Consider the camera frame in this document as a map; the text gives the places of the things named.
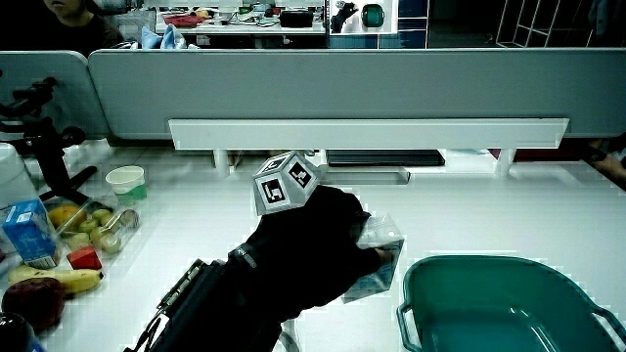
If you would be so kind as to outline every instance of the blue juice carton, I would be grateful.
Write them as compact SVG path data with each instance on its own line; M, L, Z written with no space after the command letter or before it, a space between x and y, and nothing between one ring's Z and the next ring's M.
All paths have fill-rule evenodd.
M59 264L60 247L54 240L54 227L39 199L13 204L2 229L24 264L37 269L50 269Z

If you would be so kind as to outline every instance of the banana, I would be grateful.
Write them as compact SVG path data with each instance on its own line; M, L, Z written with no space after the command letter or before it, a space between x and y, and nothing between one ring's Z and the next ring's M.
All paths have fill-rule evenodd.
M64 294L74 294L97 285L104 277L98 270L42 270L20 265L9 273L9 286L31 278L53 278L61 282Z

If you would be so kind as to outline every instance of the red cube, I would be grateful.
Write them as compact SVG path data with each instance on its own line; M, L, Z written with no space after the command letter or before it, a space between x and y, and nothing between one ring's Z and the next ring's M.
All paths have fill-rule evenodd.
M96 249L92 245L87 245L68 254L67 260L73 269L102 269Z

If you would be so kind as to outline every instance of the white paper cup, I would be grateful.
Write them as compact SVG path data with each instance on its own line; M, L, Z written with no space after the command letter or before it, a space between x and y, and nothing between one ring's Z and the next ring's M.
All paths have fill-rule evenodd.
M134 205L146 198L146 180L141 166L122 166L105 178L122 205Z

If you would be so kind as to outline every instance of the black tripod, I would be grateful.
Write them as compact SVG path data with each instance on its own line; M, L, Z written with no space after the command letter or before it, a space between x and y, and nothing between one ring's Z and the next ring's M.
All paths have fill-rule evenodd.
M34 155L39 162L43 178L51 191L41 195L42 201L53 197L67 198L76 204L83 204L88 197L77 191L98 169L88 166L77 175L69 177L63 156L64 148L81 144L86 136L78 127L70 126L58 133L51 117L39 118L44 104L52 100L53 86L57 80L48 77L33 83L30 88L13 92L15 101L8 106L0 104L0 115L7 121L21 122L6 124L0 121L0 132L23 133L23 139L3 141L12 144L23 156Z

